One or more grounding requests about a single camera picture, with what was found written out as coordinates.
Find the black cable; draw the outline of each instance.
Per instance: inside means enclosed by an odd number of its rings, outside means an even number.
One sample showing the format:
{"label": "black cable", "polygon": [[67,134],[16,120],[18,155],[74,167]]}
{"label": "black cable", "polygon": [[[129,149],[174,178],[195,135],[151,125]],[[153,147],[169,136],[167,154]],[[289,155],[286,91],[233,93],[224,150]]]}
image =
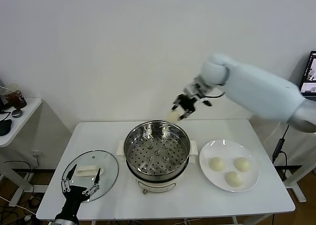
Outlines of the black cable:
{"label": "black cable", "polygon": [[9,111],[2,111],[1,113],[7,113],[8,115],[4,118],[4,119],[2,119],[2,120],[6,120],[8,117],[9,117],[9,115],[11,114],[11,112],[9,112]]}
{"label": "black cable", "polygon": [[223,92],[222,94],[220,94],[220,95],[216,95],[216,96],[205,96],[205,98],[220,98],[220,97],[222,97],[223,95],[225,95],[225,92]]}
{"label": "black cable", "polygon": [[[41,201],[42,198],[44,197],[44,195],[41,194],[41,193],[36,193],[36,194],[34,194],[34,186],[32,185],[32,187],[33,187],[33,188],[32,188],[32,195],[31,195],[31,197],[30,197],[29,199],[23,201],[23,202],[19,202],[17,205],[20,205],[20,206],[22,206],[22,207],[26,207],[26,205],[28,204],[29,207],[30,207],[30,209],[31,209],[31,208],[34,208],[34,207],[35,207],[35,208],[38,208],[38,207],[39,207],[40,203],[38,204],[38,206],[32,206],[33,204],[32,204],[32,202],[31,202],[31,206],[30,206],[29,201],[30,201],[30,200],[33,200],[33,199],[39,200],[38,197],[40,198],[40,201]],[[10,197],[9,197],[8,200],[11,200],[12,196],[15,194],[15,192],[16,192],[17,189],[15,189],[15,191],[10,195]],[[3,207],[3,209],[6,209],[6,208],[7,208],[7,202],[6,202],[5,206],[0,206],[0,207]],[[16,209],[16,208],[17,208],[17,207],[12,207],[12,210],[11,210],[10,212],[14,213],[14,209]]]}
{"label": "black cable", "polygon": [[31,171],[32,171],[32,168],[31,168],[30,163],[28,163],[28,162],[26,162],[26,161],[21,161],[21,160],[5,161],[4,163],[8,163],[8,162],[23,162],[23,163],[25,163],[25,164],[28,164],[28,166],[29,166],[29,174],[28,174],[28,177],[26,178],[26,181],[29,179],[30,173],[31,173]]}
{"label": "black cable", "polygon": [[282,150],[283,144],[285,143],[284,137],[285,137],[289,127],[290,127],[289,125],[286,127],[286,130],[285,130],[282,138],[280,138],[277,142],[276,148],[272,154],[272,163],[274,163],[276,161],[276,158],[278,157],[278,155],[280,154],[280,152]]}
{"label": "black cable", "polygon": [[17,218],[19,217],[19,215],[18,215],[17,212],[12,212],[12,211],[2,211],[2,212],[1,212],[1,214],[4,214],[4,213],[14,214],[14,215],[16,215]]}
{"label": "black cable", "polygon": [[[28,202],[26,201],[25,204],[24,204],[22,207],[25,208],[27,204],[28,204]],[[31,215],[31,214],[27,214],[26,211],[25,211],[25,209],[23,209],[23,213],[24,213],[25,216]]]}
{"label": "black cable", "polygon": [[286,170],[287,170],[287,155],[283,151],[280,151],[280,153],[283,153],[285,155],[285,169],[284,169],[284,173],[283,173],[283,177],[282,177],[282,180],[285,180],[285,173],[286,173]]}
{"label": "black cable", "polygon": [[[21,160],[10,160],[10,161],[5,161],[4,163],[9,163],[9,162],[23,162],[23,163],[27,164],[27,165],[29,166],[29,172],[28,172],[28,176],[27,176],[27,178],[26,178],[26,181],[29,179],[30,173],[32,172],[32,168],[31,168],[31,165],[30,165],[28,162],[26,162],[26,161],[21,161]],[[15,192],[17,191],[17,189],[18,189],[18,188],[16,188],[16,189],[14,190],[14,192],[9,196],[9,199],[8,199],[8,200],[11,200],[11,199],[12,199],[12,197],[13,197],[13,195],[15,194]],[[28,200],[27,200],[27,201],[24,201],[24,202],[22,202],[22,203],[19,203],[18,205],[21,205],[21,204],[23,204],[23,203],[28,203]],[[4,205],[4,207],[3,207],[3,210],[6,209],[6,208],[8,208],[8,207],[7,207],[7,204],[8,204],[8,202],[5,203],[5,205]],[[6,211],[6,212],[8,212],[9,214],[6,215],[5,217],[4,217],[3,215],[1,216],[0,225],[2,224],[2,221],[3,221],[3,220],[5,220],[8,216],[10,216],[11,213],[15,213],[15,212],[14,212],[14,209],[15,209],[15,208],[16,208],[16,207],[13,207],[13,209],[12,209],[11,211]]]}
{"label": "black cable", "polygon": [[28,205],[30,209],[37,209],[40,206],[40,203],[44,197],[43,193],[36,193],[28,200]]}
{"label": "black cable", "polygon": [[24,221],[24,217],[22,217],[22,218],[20,218],[18,220],[14,220],[14,221],[6,224],[6,225],[13,224],[13,223],[15,223],[15,225],[22,225],[23,224],[23,223],[21,223],[22,221]]}
{"label": "black cable", "polygon": [[284,134],[283,134],[283,136],[282,136],[282,139],[284,139],[284,137],[285,137],[285,135],[286,135],[286,133],[287,133],[289,127],[290,127],[289,125],[286,127],[286,130],[285,130],[285,132],[284,132]]}

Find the metal table leg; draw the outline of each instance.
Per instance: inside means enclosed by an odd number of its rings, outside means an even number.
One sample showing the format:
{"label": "metal table leg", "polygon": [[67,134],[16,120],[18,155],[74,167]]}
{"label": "metal table leg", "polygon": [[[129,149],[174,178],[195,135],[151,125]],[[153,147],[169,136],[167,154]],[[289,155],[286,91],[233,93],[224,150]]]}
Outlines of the metal table leg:
{"label": "metal table leg", "polygon": [[14,170],[12,170],[2,159],[0,159],[0,174],[7,177],[10,181],[24,190],[32,189],[32,185],[20,177]]}
{"label": "metal table leg", "polygon": [[262,214],[262,215],[252,216],[251,218],[248,218],[243,224],[244,225],[255,225],[271,215],[272,214]]}
{"label": "metal table leg", "polygon": [[298,186],[297,182],[316,167],[315,156],[315,153],[309,155],[307,159],[304,161],[301,168],[298,169],[295,173],[292,174],[289,170],[287,170],[285,173],[287,179],[284,181],[284,185],[286,188],[293,190],[297,200],[300,203],[306,202],[306,198],[303,192],[301,191],[300,187]]}
{"label": "metal table leg", "polygon": [[[34,176],[34,173],[30,173],[30,175],[26,174],[24,179],[27,180],[27,182],[31,181],[32,177]],[[15,207],[16,204],[18,204],[22,194],[24,192],[28,193],[45,193],[47,190],[48,185],[41,185],[41,184],[34,184],[31,185],[31,189],[24,190],[23,188],[19,187],[16,192],[14,193],[11,202],[9,203],[10,207]]]}

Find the glass lid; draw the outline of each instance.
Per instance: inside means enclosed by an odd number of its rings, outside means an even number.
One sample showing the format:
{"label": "glass lid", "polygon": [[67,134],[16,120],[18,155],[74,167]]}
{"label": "glass lid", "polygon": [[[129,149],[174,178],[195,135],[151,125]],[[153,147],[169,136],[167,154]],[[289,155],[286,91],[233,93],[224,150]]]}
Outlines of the glass lid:
{"label": "glass lid", "polygon": [[105,195],[112,188],[119,174],[119,165],[116,158],[111,153],[102,150],[85,152],[73,160],[65,169],[63,180],[66,180],[68,172],[75,165],[77,166],[69,183],[70,185],[86,188],[93,185],[100,169],[100,188],[85,202],[96,200]]}

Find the white table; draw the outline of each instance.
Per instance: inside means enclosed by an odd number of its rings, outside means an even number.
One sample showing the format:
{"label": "white table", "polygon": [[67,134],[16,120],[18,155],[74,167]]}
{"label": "white table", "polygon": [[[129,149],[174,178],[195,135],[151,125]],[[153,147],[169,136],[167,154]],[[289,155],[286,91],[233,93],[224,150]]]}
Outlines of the white table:
{"label": "white table", "polygon": [[[73,159],[90,150],[106,150],[115,155],[119,140],[124,139],[139,123],[79,123],[40,204],[37,218],[53,220],[60,213],[65,202],[61,192],[61,177]],[[272,213],[295,210],[291,197],[247,120],[187,120],[179,125],[191,140],[197,142],[199,151],[216,138],[230,139],[247,147],[260,166],[258,183],[246,192],[227,192],[208,181],[197,163],[188,165],[183,181],[173,190],[144,195],[126,163],[117,156],[119,173],[116,183],[101,198],[83,203],[78,219],[139,220],[261,215],[245,222],[253,225]]]}
{"label": "white table", "polygon": [[[10,115],[7,118],[7,119],[12,120],[11,131],[6,135],[0,136],[0,148],[7,147],[8,145],[10,145],[10,143],[14,140],[14,138],[20,132],[22,127],[26,124],[28,119],[33,115],[33,113],[41,104],[40,98],[26,98],[25,100],[27,102],[27,105],[24,108],[22,108],[22,111],[23,111],[22,116],[19,118],[12,118],[12,116]],[[14,109],[15,108],[11,107],[5,111],[12,112]],[[5,118],[6,116],[7,114],[1,114],[0,120]],[[23,151],[22,148],[20,150],[22,150],[21,153],[23,153],[24,155],[30,154],[27,151]],[[14,196],[12,197],[11,203],[9,204],[9,206],[14,206],[14,204],[16,204],[19,201],[23,192],[32,192],[33,190],[34,192],[46,191],[47,186],[45,185],[31,185],[29,183],[29,181],[32,179],[34,175],[33,173],[30,173],[28,177],[25,176],[25,178],[22,178],[15,171],[13,171],[6,163],[4,163],[4,161],[1,158],[0,158],[0,174],[1,174],[0,181],[4,177],[7,177],[10,181],[14,182],[16,185],[19,186]]]}

